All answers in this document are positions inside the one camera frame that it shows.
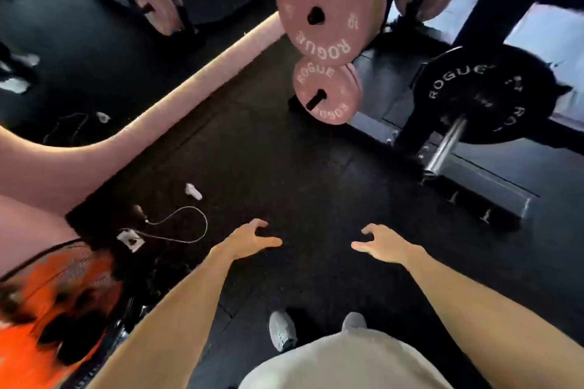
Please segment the grey steel rack base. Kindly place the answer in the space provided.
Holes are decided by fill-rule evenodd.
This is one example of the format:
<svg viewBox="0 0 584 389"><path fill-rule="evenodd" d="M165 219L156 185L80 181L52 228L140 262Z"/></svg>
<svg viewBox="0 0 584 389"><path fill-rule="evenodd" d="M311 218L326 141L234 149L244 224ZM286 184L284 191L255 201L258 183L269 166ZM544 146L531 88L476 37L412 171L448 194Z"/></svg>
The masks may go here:
<svg viewBox="0 0 584 389"><path fill-rule="evenodd" d="M403 156L394 149L400 128L386 120L375 120L358 112L349 121L355 131L384 146L392 157L401 157L414 171L419 185L429 186L448 203L460 206L478 216L498 231L517 231L531 218L540 195L480 167L452 151L445 157L437 175L426 174L425 168L437 151L437 138L432 137L413 156Z"/></svg>

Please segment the orange and black fan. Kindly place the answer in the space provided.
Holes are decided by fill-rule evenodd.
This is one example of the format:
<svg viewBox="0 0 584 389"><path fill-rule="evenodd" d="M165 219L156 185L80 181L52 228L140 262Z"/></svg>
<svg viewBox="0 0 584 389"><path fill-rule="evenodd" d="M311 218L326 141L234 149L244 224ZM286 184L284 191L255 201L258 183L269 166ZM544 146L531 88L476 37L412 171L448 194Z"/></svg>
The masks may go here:
<svg viewBox="0 0 584 389"><path fill-rule="evenodd" d="M0 277L0 389L86 389L142 318L142 240L75 239Z"/></svg>

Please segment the person's right forearm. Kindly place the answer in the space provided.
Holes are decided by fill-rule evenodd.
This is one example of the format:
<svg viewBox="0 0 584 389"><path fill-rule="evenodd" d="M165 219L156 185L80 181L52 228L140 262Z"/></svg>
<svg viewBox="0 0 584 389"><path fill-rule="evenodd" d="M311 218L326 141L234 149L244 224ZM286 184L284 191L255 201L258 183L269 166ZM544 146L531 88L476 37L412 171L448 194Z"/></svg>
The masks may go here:
<svg viewBox="0 0 584 389"><path fill-rule="evenodd" d="M404 266L494 389L584 389L584 348L526 307L406 243Z"/></svg>

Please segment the person's left hand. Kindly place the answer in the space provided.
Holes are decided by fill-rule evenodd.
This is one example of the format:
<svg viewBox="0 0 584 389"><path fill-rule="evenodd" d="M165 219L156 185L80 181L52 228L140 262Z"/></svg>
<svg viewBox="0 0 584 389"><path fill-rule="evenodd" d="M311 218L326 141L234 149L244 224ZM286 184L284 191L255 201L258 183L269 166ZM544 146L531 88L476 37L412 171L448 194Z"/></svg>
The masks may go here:
<svg viewBox="0 0 584 389"><path fill-rule="evenodd" d="M235 229L223 242L217 247L230 260L240 260L263 250L256 249L256 237L259 229L268 227L268 223L261 219L253 219L249 223Z"/></svg>

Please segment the person's left forearm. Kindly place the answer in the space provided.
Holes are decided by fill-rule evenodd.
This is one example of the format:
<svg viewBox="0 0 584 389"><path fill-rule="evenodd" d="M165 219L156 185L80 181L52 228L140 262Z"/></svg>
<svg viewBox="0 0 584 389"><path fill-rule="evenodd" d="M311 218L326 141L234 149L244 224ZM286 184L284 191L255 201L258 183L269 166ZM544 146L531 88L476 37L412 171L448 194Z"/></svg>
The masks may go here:
<svg viewBox="0 0 584 389"><path fill-rule="evenodd" d="M225 242L214 246L134 328L87 389L186 389L233 261Z"/></svg>

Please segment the small pink weight plate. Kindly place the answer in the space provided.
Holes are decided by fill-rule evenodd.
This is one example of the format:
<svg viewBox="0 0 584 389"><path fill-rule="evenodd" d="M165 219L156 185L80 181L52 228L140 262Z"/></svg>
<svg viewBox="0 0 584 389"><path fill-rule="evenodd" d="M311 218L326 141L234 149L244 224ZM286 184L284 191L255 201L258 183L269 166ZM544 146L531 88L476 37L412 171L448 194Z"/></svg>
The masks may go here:
<svg viewBox="0 0 584 389"><path fill-rule="evenodd" d="M328 67L303 57L293 71L296 98L316 120L327 125L348 123L359 111L361 82L353 64Z"/></svg>

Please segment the pink padded beam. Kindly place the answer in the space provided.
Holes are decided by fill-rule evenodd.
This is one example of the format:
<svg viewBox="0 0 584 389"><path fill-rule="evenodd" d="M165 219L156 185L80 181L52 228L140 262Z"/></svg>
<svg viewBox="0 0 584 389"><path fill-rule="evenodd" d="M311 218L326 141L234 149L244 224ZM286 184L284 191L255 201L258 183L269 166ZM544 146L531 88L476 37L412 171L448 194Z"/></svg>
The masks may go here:
<svg viewBox="0 0 584 389"><path fill-rule="evenodd" d="M50 147L0 126L0 209L31 208L64 216L283 35L275 12L102 142Z"/></svg>

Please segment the grey shoe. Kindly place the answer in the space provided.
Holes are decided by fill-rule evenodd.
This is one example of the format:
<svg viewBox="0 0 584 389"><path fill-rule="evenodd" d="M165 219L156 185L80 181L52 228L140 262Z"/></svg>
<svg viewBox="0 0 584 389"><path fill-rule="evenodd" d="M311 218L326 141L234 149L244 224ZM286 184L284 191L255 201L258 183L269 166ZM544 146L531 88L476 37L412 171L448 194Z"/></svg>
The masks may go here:
<svg viewBox="0 0 584 389"><path fill-rule="evenodd" d="M272 312L268 329L271 342L278 353L285 353L296 347L298 343L296 326L287 312L283 310Z"/></svg>
<svg viewBox="0 0 584 389"><path fill-rule="evenodd" d="M350 312L345 316L342 322L341 331L348 331L351 329L366 329L367 327L368 326L364 315L359 312Z"/></svg>

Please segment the black weight plate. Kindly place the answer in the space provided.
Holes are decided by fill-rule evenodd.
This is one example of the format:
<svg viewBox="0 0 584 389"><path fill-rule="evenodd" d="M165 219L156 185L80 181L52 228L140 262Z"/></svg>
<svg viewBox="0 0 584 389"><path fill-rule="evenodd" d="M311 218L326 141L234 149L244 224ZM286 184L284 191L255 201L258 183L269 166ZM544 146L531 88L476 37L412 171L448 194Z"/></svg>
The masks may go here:
<svg viewBox="0 0 584 389"><path fill-rule="evenodd" d="M564 93L546 62L507 44L450 49L422 64L412 91L415 109L434 117L436 132L463 118L460 142L473 145L528 137Z"/></svg>

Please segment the white charger adapter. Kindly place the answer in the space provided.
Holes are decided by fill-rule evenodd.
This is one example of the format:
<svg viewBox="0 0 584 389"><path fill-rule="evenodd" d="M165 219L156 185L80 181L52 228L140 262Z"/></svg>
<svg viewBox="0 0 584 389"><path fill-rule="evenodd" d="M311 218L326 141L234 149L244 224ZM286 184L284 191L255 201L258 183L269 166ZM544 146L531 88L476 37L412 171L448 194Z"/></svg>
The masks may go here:
<svg viewBox="0 0 584 389"><path fill-rule="evenodd" d="M136 253L145 243L144 239L133 229L122 229L116 239L132 253Z"/></svg>

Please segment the grey right shoe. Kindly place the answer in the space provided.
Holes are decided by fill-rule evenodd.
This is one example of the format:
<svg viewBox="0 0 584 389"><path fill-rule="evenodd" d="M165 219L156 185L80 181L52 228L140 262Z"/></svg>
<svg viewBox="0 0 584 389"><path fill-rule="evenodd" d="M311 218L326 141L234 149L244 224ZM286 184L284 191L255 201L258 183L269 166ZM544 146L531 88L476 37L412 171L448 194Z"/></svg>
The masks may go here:
<svg viewBox="0 0 584 389"><path fill-rule="evenodd" d="M351 329L366 329L367 327L368 326L364 315L359 312L350 312L345 316L342 322L341 331L348 331Z"/></svg>

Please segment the beige shirt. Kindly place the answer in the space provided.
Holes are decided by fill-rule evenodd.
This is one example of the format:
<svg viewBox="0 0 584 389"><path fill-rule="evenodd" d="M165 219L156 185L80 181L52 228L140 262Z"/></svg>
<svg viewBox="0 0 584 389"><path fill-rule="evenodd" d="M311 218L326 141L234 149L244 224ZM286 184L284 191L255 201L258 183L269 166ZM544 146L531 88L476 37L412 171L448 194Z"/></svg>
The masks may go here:
<svg viewBox="0 0 584 389"><path fill-rule="evenodd" d="M238 389L453 389L405 342L374 329L325 336L259 364Z"/></svg>

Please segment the person's right hand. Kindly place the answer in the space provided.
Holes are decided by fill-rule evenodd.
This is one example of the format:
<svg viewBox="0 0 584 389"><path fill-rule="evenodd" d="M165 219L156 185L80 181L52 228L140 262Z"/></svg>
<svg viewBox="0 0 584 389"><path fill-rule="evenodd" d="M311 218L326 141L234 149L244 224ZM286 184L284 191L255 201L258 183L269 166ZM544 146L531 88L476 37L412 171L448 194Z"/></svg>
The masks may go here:
<svg viewBox="0 0 584 389"><path fill-rule="evenodd" d="M361 230L361 233L373 236L377 252L368 254L382 262L408 267L416 257L426 254L422 246L408 242L385 225L370 223Z"/></svg>

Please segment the silver barbell sleeve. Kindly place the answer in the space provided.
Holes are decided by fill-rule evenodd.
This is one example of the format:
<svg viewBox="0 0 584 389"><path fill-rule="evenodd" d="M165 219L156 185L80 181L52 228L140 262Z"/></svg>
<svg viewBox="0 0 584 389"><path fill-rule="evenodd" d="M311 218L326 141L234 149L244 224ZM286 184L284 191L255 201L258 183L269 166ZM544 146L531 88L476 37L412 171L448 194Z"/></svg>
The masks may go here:
<svg viewBox="0 0 584 389"><path fill-rule="evenodd" d="M423 170L425 178L437 178L440 175L449 155L463 136L466 126L467 120L463 115L454 121L425 166Z"/></svg>

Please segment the grey left shoe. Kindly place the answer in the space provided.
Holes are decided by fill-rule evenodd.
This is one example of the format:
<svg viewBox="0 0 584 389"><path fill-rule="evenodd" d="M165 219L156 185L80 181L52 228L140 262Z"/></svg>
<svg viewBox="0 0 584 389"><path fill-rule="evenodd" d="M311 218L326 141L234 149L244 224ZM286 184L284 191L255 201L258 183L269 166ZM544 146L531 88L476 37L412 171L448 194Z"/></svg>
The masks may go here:
<svg viewBox="0 0 584 389"><path fill-rule="evenodd" d="M278 353L285 353L296 347L298 343L296 326L287 312L283 310L272 312L268 329L271 342Z"/></svg>

